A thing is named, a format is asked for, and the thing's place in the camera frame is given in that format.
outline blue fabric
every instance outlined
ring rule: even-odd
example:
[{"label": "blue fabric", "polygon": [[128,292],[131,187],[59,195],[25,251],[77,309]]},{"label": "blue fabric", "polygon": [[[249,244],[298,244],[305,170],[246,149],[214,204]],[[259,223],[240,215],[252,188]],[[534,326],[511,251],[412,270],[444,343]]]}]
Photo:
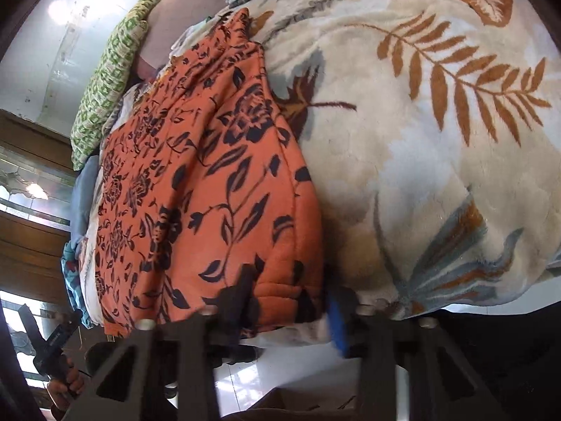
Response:
[{"label": "blue fabric", "polygon": [[90,329],[94,323],[86,309],[86,303],[83,300],[82,287],[80,286],[80,273],[78,272],[78,264],[75,258],[75,246],[71,242],[65,244],[61,258],[62,275],[65,278],[66,293],[70,300],[73,310],[80,309],[82,311],[82,324]]},{"label": "blue fabric", "polygon": [[79,255],[82,237],[88,230],[90,209],[94,201],[94,188],[99,172],[99,155],[88,158],[82,172],[77,177],[70,202],[70,243]]}]

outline green and white fabric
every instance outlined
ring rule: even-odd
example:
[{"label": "green and white fabric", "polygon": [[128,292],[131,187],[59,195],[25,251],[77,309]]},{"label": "green and white fabric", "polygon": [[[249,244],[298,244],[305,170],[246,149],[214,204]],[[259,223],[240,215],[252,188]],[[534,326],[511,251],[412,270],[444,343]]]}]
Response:
[{"label": "green and white fabric", "polygon": [[109,36],[70,132],[76,171],[102,140],[102,126],[124,92],[136,51],[148,32],[144,19],[159,1],[139,0]]}]

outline white wall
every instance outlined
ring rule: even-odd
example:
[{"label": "white wall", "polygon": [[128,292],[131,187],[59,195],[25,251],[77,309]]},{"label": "white wall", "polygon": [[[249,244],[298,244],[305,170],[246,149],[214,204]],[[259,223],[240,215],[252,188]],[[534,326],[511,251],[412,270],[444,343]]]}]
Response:
[{"label": "white wall", "polygon": [[0,62],[0,108],[70,134],[115,25],[138,0],[41,0]]}]

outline hand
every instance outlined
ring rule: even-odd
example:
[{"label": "hand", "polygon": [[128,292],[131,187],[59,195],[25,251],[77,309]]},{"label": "hand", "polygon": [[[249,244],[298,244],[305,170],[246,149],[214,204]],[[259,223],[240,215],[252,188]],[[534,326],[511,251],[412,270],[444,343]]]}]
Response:
[{"label": "hand", "polygon": [[[80,394],[83,391],[84,386],[82,375],[78,372],[78,369],[74,367],[74,363],[69,357],[66,358],[66,362],[68,362],[66,381],[72,391],[76,394]],[[47,384],[47,391],[49,392],[54,405],[56,405],[60,411],[65,412],[68,410],[70,402],[68,402],[65,398],[65,394],[68,392],[68,387],[64,382],[52,379]]]}]

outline blanket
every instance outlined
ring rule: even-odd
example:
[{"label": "blanket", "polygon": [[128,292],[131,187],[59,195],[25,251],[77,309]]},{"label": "blanket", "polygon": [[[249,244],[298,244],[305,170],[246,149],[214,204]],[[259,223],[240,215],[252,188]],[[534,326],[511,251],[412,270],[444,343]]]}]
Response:
[{"label": "blanket", "polygon": [[540,277],[561,242],[561,58],[527,0],[231,0],[183,48],[242,7],[361,302],[404,318]]},{"label": "blanket", "polygon": [[107,334],[213,305],[242,268],[259,306],[248,334],[321,312],[319,205],[249,24],[246,10],[215,24],[108,137],[95,250]]}]

